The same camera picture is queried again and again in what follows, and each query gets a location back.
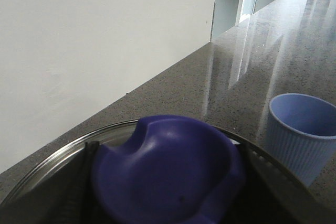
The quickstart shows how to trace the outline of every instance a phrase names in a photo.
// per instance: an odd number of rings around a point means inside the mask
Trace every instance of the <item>cup rim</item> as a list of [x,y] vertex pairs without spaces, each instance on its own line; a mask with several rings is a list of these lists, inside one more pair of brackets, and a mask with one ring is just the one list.
[[336,106],[330,102],[327,102],[321,98],[318,98],[318,97],[314,97],[312,95],[308,95],[308,94],[300,94],[300,93],[283,93],[283,94],[279,94],[279,95],[276,95],[275,97],[273,97],[269,104],[268,104],[268,109],[269,109],[269,112],[270,114],[273,116],[273,118],[275,120],[277,120],[282,126],[284,126],[285,128],[291,130],[291,131],[294,131],[296,132],[297,134],[300,134],[300,135],[304,135],[306,137],[309,137],[309,138],[314,138],[316,140],[336,140],[336,135],[333,135],[333,136],[320,136],[320,135],[313,135],[313,134],[309,134],[309,133],[306,133],[306,132],[303,132],[303,131],[300,131],[300,130],[297,130],[291,126],[289,126],[288,124],[284,123],[282,120],[280,120],[273,112],[273,110],[271,109],[271,105],[272,103],[274,102],[275,99],[277,99],[278,97],[284,97],[284,96],[288,96],[288,95],[299,95],[299,96],[303,96],[303,97],[310,97],[310,98],[313,98],[315,100],[319,100],[325,104],[328,104],[329,106],[333,107],[335,110],[336,110]]

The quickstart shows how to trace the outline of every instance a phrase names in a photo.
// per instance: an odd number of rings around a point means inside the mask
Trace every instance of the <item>speckled countertop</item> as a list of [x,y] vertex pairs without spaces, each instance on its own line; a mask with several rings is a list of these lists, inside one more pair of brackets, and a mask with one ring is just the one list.
[[[276,0],[0,174],[0,202],[48,155],[100,127],[153,114],[197,118],[263,146],[269,100],[336,104],[336,0]],[[336,211],[336,155],[310,186]]]

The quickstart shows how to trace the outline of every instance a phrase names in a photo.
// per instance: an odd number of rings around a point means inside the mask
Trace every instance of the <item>light blue cup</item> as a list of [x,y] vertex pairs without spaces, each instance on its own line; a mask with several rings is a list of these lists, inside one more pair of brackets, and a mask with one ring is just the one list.
[[336,151],[336,106],[305,94],[274,97],[265,149],[309,186]]

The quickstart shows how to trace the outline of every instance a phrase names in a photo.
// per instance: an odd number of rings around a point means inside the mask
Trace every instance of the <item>purple spoon rest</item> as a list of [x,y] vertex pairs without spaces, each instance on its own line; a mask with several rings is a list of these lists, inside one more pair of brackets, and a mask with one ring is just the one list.
[[195,119],[139,119],[118,147],[101,145],[91,180],[106,213],[127,224],[218,223],[245,183],[236,147]]

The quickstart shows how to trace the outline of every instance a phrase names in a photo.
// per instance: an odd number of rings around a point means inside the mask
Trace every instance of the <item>ribbed plastic cup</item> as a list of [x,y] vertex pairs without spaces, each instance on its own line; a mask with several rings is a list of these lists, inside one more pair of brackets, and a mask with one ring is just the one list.
[[336,151],[336,106],[306,94],[274,97],[265,149],[311,185]]

